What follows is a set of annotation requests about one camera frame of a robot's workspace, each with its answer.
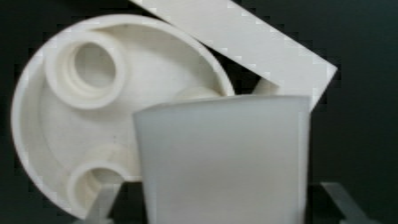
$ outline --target plastic part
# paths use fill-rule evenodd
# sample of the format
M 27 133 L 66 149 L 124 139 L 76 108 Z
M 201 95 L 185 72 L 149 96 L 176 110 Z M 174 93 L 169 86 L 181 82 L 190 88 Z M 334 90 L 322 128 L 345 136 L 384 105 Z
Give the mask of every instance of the plastic part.
M 231 0 L 131 0 L 197 38 L 277 88 L 256 93 L 304 95 L 311 107 L 336 66 L 275 30 Z
M 80 210 L 91 210 L 94 199 L 105 184 L 121 185 L 123 182 L 140 181 L 135 152 L 119 145 L 105 145 L 94 148 L 71 171 L 68 180 L 68 198 L 71 206 Z
M 48 85 L 69 106 L 80 109 L 98 109 L 112 103 L 123 91 L 128 78 L 128 55 L 117 39 L 107 33 L 82 31 L 68 34 L 57 39 L 57 47 L 46 52 L 44 72 Z M 108 66 L 114 65 L 114 69 L 105 70 L 114 70 L 115 74 L 108 74 L 114 75 L 114 80 L 105 87 L 91 85 L 78 74 L 78 70 L 84 70 L 84 68 L 76 68 L 76 66 L 85 67 L 87 63 L 85 61 L 76 62 L 76 56 L 84 46 L 89 44 L 98 45 L 112 59 Z M 94 60 L 91 67 L 100 67 L 101 63 L 103 60 Z
M 82 79 L 89 79 L 87 83 L 94 86 L 107 85 L 112 83 L 112 77 L 108 79 L 107 76 L 112 73 L 112 63 L 115 68 L 124 66 L 121 62 L 131 66 L 126 69 L 124 88 L 117 98 L 108 101 L 105 107 L 82 110 L 62 100 L 55 94 L 57 89 L 53 91 L 48 85 L 46 78 L 57 74 L 46 74 L 46 66 L 53 65 L 46 60 L 64 64 L 60 54 L 53 53 L 59 59 L 50 59 L 48 55 L 52 52 L 62 52 L 64 44 L 78 42 L 75 35 L 82 37 L 87 32 L 107 36 L 121 44 L 123 51 L 112 53 L 105 39 L 89 40 L 89 43 L 98 41 L 100 45 L 107 43 L 103 49 L 91 44 L 82 46 L 76 53 L 76 64 L 82 63 L 76 65 L 76 71 Z M 100 52 L 108 53 L 112 63 L 107 62 Z M 96 60 L 105 60 L 107 63 L 94 63 Z M 59 72 L 71 74 L 60 67 Z M 92 18 L 73 25 L 43 45 L 25 67 L 16 87 L 12 137 L 36 186 L 57 206 L 80 219 L 87 216 L 89 205 L 78 201 L 78 192 L 87 191 L 91 179 L 85 177 L 92 175 L 92 169 L 108 167 L 110 171 L 121 174 L 123 181 L 131 181 L 128 176 L 139 175 L 131 114 L 153 105 L 172 102 L 181 91 L 197 87 L 213 90 L 220 96 L 235 95 L 227 75 L 206 47 L 169 24 L 147 17 L 112 15 Z M 105 156 L 92 157 L 98 158 L 96 166 L 85 165 L 91 156 L 84 159 L 84 155 L 96 155 L 96 150 L 103 154 L 110 153 L 112 147 L 101 148 L 107 145 L 117 145 L 121 151 L 130 151 L 126 154 L 130 158 L 124 159 L 133 161 L 131 167 L 121 166 L 128 174 L 107 165 L 119 164 L 119 161 L 108 161 Z M 80 185 L 82 187 L 73 178 L 87 183 Z M 92 198 L 91 196 L 84 201 L 91 203 Z
M 194 100 L 220 97 L 220 94 L 204 87 L 194 87 L 185 89 L 176 96 L 176 100 Z
M 174 103 L 133 119 L 149 223 L 302 224 L 307 97 Z

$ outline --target white plastic disc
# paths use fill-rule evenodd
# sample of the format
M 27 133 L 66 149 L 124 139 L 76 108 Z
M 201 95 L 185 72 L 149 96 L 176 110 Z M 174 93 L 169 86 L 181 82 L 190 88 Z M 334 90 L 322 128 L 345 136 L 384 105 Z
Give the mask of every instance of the white plastic disc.
M 107 38 L 91 39 L 87 33 Z M 108 42 L 117 43 L 115 52 Z M 60 49 L 75 49 L 68 60 Z M 71 64 L 57 67 L 55 62 Z M 82 85 L 64 85 L 59 76 Z M 85 91 L 85 84 L 94 91 Z M 39 190 L 76 217 L 87 215 L 101 180 L 112 175 L 123 181 L 140 180 L 133 112 L 178 99 L 231 95 L 211 53 L 162 21 L 131 15 L 103 16 L 52 38 L 20 78 L 12 134 Z

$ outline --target rounded slot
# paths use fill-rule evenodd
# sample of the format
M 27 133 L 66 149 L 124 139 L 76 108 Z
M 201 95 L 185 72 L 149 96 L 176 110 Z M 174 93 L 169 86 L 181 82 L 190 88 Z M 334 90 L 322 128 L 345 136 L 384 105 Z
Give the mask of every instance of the rounded slot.
M 76 177 L 73 201 L 87 211 L 96 200 L 103 184 L 123 184 L 124 178 L 114 169 L 96 167 Z
M 100 32 L 68 33 L 50 51 L 44 70 L 52 91 L 69 106 L 110 104 L 126 83 L 128 63 L 115 38 Z

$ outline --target circular hole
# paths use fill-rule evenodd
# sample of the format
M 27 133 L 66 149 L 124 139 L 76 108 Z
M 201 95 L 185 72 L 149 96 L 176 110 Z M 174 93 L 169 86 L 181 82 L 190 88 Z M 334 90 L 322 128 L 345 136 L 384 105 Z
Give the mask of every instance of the circular hole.
M 96 88 L 107 88 L 115 79 L 115 64 L 107 50 L 92 43 L 76 52 L 75 69 L 84 82 Z
M 100 183 L 123 183 L 123 177 L 110 169 L 98 168 L 91 173 Z

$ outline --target black background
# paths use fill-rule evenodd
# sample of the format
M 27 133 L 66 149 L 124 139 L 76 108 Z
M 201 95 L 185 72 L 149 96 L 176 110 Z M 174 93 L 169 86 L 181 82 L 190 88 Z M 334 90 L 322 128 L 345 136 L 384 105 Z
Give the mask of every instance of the black background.
M 370 217 L 384 224 L 394 224 L 398 1 L 236 2 L 339 67 L 313 111 L 309 181 L 341 182 Z M 128 0 L 2 0 L 0 6 L 0 223 L 66 224 L 73 217 L 43 197 L 14 154 L 9 132 L 14 86 L 36 50 L 73 23 L 105 14 L 147 13 Z M 258 78 L 224 57 L 217 57 L 236 92 L 249 93 Z

